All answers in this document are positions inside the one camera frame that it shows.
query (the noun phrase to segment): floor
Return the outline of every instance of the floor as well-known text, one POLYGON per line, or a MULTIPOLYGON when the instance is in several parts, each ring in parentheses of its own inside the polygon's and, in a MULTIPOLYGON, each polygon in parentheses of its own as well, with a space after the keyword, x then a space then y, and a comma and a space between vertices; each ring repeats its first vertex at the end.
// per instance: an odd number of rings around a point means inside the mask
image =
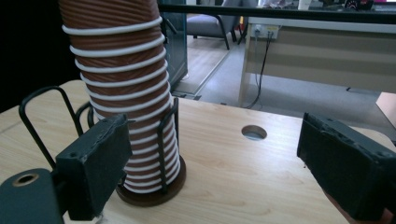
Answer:
MULTIPOLYGON (((245 41, 240 45, 230 42, 231 52, 196 95, 188 97, 238 106, 245 41)), ((347 125, 379 131, 391 140, 396 140, 396 129, 375 103, 380 92, 358 89, 347 91, 344 86, 264 76, 260 98, 253 105, 260 83, 256 77, 251 77, 243 107, 297 118, 302 118, 304 112, 317 113, 339 119, 347 125)))

